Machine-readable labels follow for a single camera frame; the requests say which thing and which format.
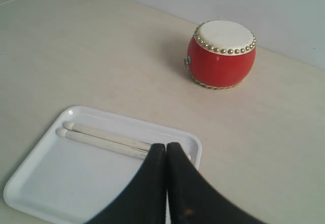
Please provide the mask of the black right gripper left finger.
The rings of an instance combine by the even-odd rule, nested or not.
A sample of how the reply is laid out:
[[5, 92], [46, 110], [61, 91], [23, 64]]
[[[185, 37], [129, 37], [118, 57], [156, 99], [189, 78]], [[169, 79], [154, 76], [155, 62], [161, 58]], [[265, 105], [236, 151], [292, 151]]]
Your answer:
[[153, 144], [126, 188], [88, 223], [165, 223], [166, 149]]

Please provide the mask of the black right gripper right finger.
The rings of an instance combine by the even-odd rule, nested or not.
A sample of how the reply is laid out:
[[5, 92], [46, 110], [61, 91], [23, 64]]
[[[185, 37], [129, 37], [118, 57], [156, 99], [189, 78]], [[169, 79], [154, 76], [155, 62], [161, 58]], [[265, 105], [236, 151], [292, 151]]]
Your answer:
[[167, 145], [166, 170], [171, 223], [263, 223], [216, 191], [179, 143]]

